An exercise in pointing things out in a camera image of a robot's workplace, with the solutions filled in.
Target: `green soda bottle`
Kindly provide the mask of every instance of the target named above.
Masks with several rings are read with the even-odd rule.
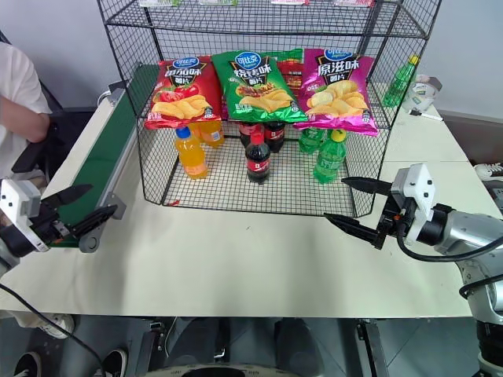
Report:
[[[306,128],[300,135],[300,151],[309,154],[314,153],[320,147],[324,136],[325,130],[322,128]]]
[[[418,62],[419,57],[417,55],[411,55],[409,63],[396,71],[395,79],[384,95],[383,103],[385,107],[392,108],[400,104]]]
[[[334,130],[330,138],[323,143],[318,153],[318,163],[313,175],[320,183],[329,183],[337,178],[340,164],[346,157],[346,131]]]

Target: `plastic bottle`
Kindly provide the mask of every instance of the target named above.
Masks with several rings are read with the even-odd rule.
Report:
[[[240,122],[239,123],[239,134],[241,144],[246,148],[248,144],[250,144],[250,135],[256,131],[262,131],[262,124],[260,123],[247,123]]]
[[[324,136],[325,130],[322,128],[306,128],[300,135],[300,151],[309,154],[314,153],[320,148]]]
[[[194,136],[197,140],[199,140],[199,142],[202,142],[203,139],[201,137],[201,130],[199,129],[199,123],[198,122],[189,123],[188,127],[192,136]]]
[[[320,183],[329,183],[337,178],[340,164],[346,157],[346,131],[334,130],[320,148],[318,163],[313,175]]]
[[[285,124],[283,122],[264,123],[264,138],[272,153],[278,153],[285,142]]]
[[[212,120],[210,122],[200,122],[199,129],[203,142],[210,147],[217,148],[224,142],[222,122]]]
[[[252,182],[263,183],[269,177],[270,150],[264,143],[264,133],[251,134],[250,145],[246,147],[244,155],[247,159],[248,179]]]
[[[393,83],[384,95],[383,103],[385,107],[392,108],[400,104],[418,62],[419,57],[417,55],[411,55],[409,62],[396,71]]]
[[[177,139],[174,146],[178,150],[178,158],[186,174],[191,178],[205,178],[207,166],[204,161],[204,150],[200,142],[192,136],[188,127],[175,131]]]

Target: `metal wire shelf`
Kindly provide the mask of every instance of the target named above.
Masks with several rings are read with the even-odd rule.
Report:
[[[369,27],[367,20],[372,17],[376,17],[376,22]],[[393,20],[394,27],[389,31]],[[427,32],[401,2],[388,1],[378,1],[371,8],[354,8],[334,6],[333,0],[316,0],[309,6],[274,5],[267,0],[240,0],[237,6],[211,6],[200,5],[197,0],[183,0],[180,6],[146,9],[132,0],[105,23],[216,34],[427,37]]]
[[[301,214],[324,212],[359,217],[372,210],[373,196],[340,183],[346,176],[378,178],[398,107],[383,107],[395,72],[419,57],[431,34],[441,0],[376,0],[370,8],[336,7],[333,0],[272,5],[239,0],[238,6],[199,5],[142,8],[138,0],[98,0],[103,23],[127,96],[138,118],[138,151],[145,199],[164,206],[208,210]],[[264,185],[248,181],[237,125],[224,123],[226,142],[207,148],[210,174],[186,177],[174,148],[173,130],[143,127],[159,60],[212,55],[235,49],[259,52],[295,48],[340,49],[374,58],[367,90],[378,137],[351,134],[339,179],[314,180],[316,155],[301,153],[299,131],[287,126],[283,149],[271,159]]]

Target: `red bottle cap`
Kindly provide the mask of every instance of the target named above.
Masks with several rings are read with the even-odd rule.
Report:
[[[261,131],[256,131],[251,134],[250,139],[253,145],[261,145],[264,143],[264,133]]]

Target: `snack bag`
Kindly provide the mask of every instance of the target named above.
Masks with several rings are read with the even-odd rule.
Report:
[[[222,119],[222,91],[210,57],[159,62],[145,128],[179,128]]]
[[[211,57],[226,97],[229,117],[243,122],[305,122],[272,57],[233,51]]]
[[[294,127],[342,128],[377,135],[365,82],[372,63],[371,57],[335,49],[305,49],[299,102],[309,121]]]
[[[138,0],[138,4],[144,7],[153,6],[178,6],[182,0]]]
[[[309,5],[309,0],[270,0],[270,3],[281,5]]]
[[[289,51],[271,51],[262,53],[267,57],[274,57],[277,60],[277,68],[280,70],[286,85],[292,91],[293,95],[299,95],[300,85],[302,84],[302,49],[291,49]]]
[[[337,6],[372,6],[374,0],[335,0],[334,5]]]
[[[199,0],[201,5],[237,5],[237,0]]]

